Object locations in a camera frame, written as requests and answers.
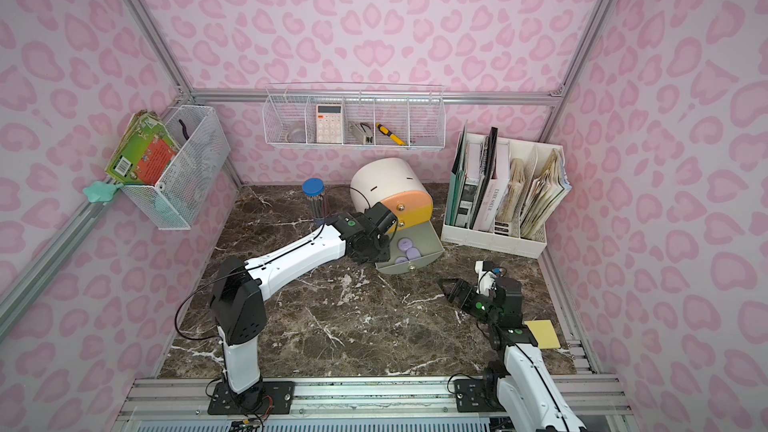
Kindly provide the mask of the orange top drawer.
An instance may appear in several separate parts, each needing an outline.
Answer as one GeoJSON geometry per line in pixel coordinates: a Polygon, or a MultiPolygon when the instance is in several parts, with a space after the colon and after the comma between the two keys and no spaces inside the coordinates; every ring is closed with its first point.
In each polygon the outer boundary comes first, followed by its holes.
{"type": "Polygon", "coordinates": [[[433,201],[429,193],[423,190],[407,190],[392,194],[380,200],[395,213],[427,212],[433,210],[433,201]]]}

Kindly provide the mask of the green bottom drawer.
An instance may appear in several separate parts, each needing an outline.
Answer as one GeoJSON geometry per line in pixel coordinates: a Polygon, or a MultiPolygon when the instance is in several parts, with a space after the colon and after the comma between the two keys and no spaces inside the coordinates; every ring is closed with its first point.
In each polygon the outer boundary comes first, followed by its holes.
{"type": "Polygon", "coordinates": [[[390,259],[377,262],[382,274],[398,275],[414,271],[435,262],[444,253],[444,247],[431,222],[407,228],[397,227],[389,243],[390,259]]]}

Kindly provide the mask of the white drawer cabinet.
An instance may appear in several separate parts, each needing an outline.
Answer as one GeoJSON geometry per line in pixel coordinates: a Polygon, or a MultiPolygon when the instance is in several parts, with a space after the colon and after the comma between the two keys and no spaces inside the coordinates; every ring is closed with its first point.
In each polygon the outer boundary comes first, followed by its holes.
{"type": "Polygon", "coordinates": [[[363,166],[353,176],[350,190],[358,212],[392,194],[407,190],[427,192],[412,167],[401,158],[384,158],[363,166]]]}

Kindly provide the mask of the yellow drawer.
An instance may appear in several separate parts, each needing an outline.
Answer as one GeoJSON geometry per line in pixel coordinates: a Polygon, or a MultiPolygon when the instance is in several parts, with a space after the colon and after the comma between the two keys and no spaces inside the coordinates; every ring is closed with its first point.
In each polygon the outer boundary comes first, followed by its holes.
{"type": "Polygon", "coordinates": [[[395,213],[398,218],[398,228],[407,229],[425,222],[430,222],[433,213],[433,204],[430,201],[400,203],[396,206],[395,213]]]}

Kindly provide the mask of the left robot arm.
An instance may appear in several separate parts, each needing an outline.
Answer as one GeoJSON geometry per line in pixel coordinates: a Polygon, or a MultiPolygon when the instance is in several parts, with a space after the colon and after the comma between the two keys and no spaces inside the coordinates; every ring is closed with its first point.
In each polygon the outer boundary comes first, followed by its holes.
{"type": "Polygon", "coordinates": [[[317,230],[271,253],[221,264],[209,307],[233,397],[257,403],[264,395],[258,336],[267,324],[267,300],[306,273],[344,257],[359,264],[388,260],[388,232],[396,225],[396,215],[377,202],[362,212],[334,214],[317,230]]]}

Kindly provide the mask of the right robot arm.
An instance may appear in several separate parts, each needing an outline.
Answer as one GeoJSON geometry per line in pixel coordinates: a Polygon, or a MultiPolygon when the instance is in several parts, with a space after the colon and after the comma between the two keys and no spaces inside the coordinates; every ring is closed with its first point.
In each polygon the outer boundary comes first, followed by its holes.
{"type": "Polygon", "coordinates": [[[522,284],[482,272],[475,285],[440,279],[448,302],[476,320],[499,360],[484,372],[486,400],[501,407],[518,431],[585,431],[543,361],[538,340],[523,322],[522,284]]]}

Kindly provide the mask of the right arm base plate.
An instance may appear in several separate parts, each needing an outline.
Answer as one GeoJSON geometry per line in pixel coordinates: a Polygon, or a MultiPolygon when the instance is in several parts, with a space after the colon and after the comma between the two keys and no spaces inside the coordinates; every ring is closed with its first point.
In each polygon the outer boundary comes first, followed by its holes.
{"type": "Polygon", "coordinates": [[[492,398],[482,379],[460,375],[449,379],[447,389],[460,413],[500,412],[501,405],[492,398]]]}

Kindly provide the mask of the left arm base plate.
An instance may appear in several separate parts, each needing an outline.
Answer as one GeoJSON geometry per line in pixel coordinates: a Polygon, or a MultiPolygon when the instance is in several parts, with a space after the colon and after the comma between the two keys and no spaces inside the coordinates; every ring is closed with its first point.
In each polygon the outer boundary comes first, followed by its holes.
{"type": "Polygon", "coordinates": [[[290,413],[296,383],[260,381],[242,393],[234,393],[226,381],[210,393],[207,414],[216,415],[287,415],[290,413]]]}

